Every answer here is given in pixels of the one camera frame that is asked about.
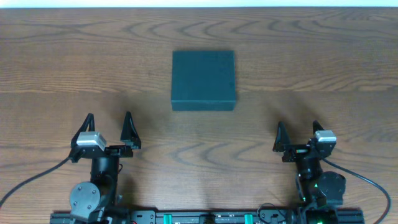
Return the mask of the black gift box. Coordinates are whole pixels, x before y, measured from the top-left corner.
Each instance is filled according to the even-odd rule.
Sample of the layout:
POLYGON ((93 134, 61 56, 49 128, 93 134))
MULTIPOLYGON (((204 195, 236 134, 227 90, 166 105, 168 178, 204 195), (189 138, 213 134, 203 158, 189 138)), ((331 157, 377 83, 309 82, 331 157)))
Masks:
POLYGON ((174 111, 232 111, 236 106, 232 50, 176 50, 172 53, 174 111))

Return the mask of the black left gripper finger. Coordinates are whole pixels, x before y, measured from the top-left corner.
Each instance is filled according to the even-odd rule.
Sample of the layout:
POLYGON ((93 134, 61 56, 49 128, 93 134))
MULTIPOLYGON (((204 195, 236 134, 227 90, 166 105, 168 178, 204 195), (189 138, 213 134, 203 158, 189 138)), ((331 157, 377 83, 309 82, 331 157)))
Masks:
POLYGON ((132 149, 141 149, 141 140, 135 129, 130 111, 127 111, 124 117, 120 141, 132 149))
POLYGON ((94 120, 94 114, 88 113, 86 116, 83 124, 80 126, 74 137, 72 137, 70 146, 71 148, 74 148, 77 145, 77 139, 82 132, 86 131, 95 131, 95 120, 94 120))

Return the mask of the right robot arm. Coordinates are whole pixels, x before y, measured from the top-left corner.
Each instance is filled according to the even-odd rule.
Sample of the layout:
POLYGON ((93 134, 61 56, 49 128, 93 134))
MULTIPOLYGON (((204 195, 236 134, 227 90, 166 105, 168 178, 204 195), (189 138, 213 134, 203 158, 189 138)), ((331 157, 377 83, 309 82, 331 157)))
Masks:
POLYGON ((306 144, 292 144, 283 122, 278 122, 272 150, 283 153, 283 162, 296 165, 295 178, 301 204, 285 214, 286 223, 338 223, 337 207, 343 204, 344 176, 324 172, 320 161, 331 155, 336 136, 313 122, 313 137, 306 144))

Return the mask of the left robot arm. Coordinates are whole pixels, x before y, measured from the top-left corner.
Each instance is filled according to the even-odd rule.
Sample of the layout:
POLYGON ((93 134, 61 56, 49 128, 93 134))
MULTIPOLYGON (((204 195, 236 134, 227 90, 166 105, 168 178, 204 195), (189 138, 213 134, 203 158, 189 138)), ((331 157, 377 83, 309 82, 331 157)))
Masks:
POLYGON ((105 138, 95 130, 92 113, 71 140, 68 159, 77 163, 91 160, 90 180, 74 186, 70 192, 70 219, 72 223, 130 223, 131 212, 117 206, 118 175, 123 168, 119 160, 132 157, 133 150, 141 148, 141 140, 134 127, 131 112, 123 122, 121 145, 108 146, 105 138))

